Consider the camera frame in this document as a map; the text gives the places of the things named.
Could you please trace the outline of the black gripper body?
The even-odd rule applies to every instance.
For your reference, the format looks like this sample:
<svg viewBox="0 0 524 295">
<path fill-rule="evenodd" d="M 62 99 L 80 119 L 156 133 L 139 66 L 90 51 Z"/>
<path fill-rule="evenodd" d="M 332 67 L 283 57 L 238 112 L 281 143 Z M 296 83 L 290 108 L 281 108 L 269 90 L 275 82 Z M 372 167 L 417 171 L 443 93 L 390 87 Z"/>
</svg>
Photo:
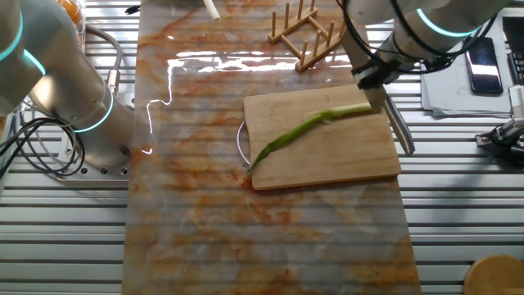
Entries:
<svg viewBox="0 0 524 295">
<path fill-rule="evenodd" d="M 399 66 L 400 63 L 397 60 L 389 61 L 385 65 L 379 64 L 374 60 L 369 60 L 363 66 L 354 68 L 352 74 L 358 83 L 362 78 L 370 79 L 370 75 L 374 72 L 385 72 L 387 73 L 387 78 L 384 84 L 389 84 L 400 76 L 398 72 Z"/>
</svg>

